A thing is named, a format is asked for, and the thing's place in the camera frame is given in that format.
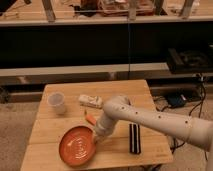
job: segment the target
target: orange plate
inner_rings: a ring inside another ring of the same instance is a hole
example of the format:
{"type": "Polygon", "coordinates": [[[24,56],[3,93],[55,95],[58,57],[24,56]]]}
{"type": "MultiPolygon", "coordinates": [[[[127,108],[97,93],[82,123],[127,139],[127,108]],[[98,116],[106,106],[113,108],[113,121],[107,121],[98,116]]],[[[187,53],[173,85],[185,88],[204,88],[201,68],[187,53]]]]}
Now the orange plate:
{"type": "Polygon", "coordinates": [[[70,166],[86,163],[95,153],[92,134],[92,130],[86,126],[70,129],[59,145],[61,159],[70,166]]]}

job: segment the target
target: black object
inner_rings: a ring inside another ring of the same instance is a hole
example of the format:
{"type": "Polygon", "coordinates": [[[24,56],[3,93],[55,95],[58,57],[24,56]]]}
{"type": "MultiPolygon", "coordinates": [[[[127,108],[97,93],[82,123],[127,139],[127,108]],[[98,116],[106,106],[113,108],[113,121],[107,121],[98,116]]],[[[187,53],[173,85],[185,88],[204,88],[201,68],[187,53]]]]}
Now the black object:
{"type": "Polygon", "coordinates": [[[0,16],[10,8],[16,0],[0,0],[0,16]]]}
{"type": "Polygon", "coordinates": [[[186,104],[186,98],[180,93],[171,93],[165,96],[171,108],[183,107],[186,104]]]}
{"type": "Polygon", "coordinates": [[[140,126],[129,124],[129,151],[132,154],[141,153],[140,126]]]}
{"type": "Polygon", "coordinates": [[[173,74],[204,73],[213,71],[211,49],[177,51],[169,49],[167,64],[173,74]]]}
{"type": "Polygon", "coordinates": [[[31,0],[24,0],[24,3],[25,4],[31,4],[32,2],[31,2],[31,0]]]}

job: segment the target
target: electronic device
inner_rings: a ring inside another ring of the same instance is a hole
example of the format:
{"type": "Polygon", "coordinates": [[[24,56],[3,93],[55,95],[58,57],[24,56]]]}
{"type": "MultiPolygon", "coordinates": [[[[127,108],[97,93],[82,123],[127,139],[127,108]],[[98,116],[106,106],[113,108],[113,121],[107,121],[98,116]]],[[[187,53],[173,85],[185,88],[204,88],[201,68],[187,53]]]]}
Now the electronic device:
{"type": "Polygon", "coordinates": [[[213,50],[184,50],[174,48],[168,50],[167,64],[171,73],[206,73],[213,71],[213,50]]]}
{"type": "Polygon", "coordinates": [[[17,0],[0,0],[0,16],[3,15],[17,0]]]}

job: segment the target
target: wooden table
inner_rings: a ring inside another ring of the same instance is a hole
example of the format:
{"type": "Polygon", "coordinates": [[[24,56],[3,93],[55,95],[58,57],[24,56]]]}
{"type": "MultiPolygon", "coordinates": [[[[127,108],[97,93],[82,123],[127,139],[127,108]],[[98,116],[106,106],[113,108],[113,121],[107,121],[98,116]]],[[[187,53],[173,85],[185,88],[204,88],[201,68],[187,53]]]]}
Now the wooden table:
{"type": "MultiPolygon", "coordinates": [[[[70,128],[77,125],[91,127],[84,119],[85,107],[79,105],[80,94],[101,96],[104,101],[113,95],[126,94],[132,105],[155,110],[145,80],[47,85],[26,149],[22,171],[73,170],[60,159],[58,147],[62,136],[70,128]],[[54,114],[47,106],[48,95],[56,91],[65,94],[68,110],[63,116],[54,114]]],[[[87,107],[87,112],[99,117],[102,110],[87,107]]],[[[142,153],[130,154],[128,124],[127,121],[119,121],[113,135],[97,146],[93,159],[88,164],[75,169],[129,167],[172,162],[173,157],[166,136],[144,127],[141,127],[142,153]]]]}

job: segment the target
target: dark bar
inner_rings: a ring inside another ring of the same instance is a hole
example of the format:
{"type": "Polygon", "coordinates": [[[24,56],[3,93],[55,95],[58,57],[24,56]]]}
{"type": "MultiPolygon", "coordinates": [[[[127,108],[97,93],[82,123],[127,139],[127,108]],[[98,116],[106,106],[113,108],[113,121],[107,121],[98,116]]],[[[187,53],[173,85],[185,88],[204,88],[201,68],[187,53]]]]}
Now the dark bar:
{"type": "Polygon", "coordinates": [[[52,7],[52,4],[51,4],[51,1],[50,0],[42,0],[42,3],[43,3],[43,6],[44,6],[44,9],[45,9],[45,12],[46,12],[47,20],[49,22],[54,22],[56,17],[55,17],[55,14],[53,12],[53,7],[52,7]]]}
{"type": "Polygon", "coordinates": [[[132,124],[129,124],[129,152],[133,153],[133,151],[132,151],[132,124]]]}
{"type": "Polygon", "coordinates": [[[141,153],[141,131],[140,125],[138,125],[138,154],[141,153]]]}
{"type": "Polygon", "coordinates": [[[134,131],[134,154],[137,154],[137,127],[133,124],[133,131],[134,131]]]}

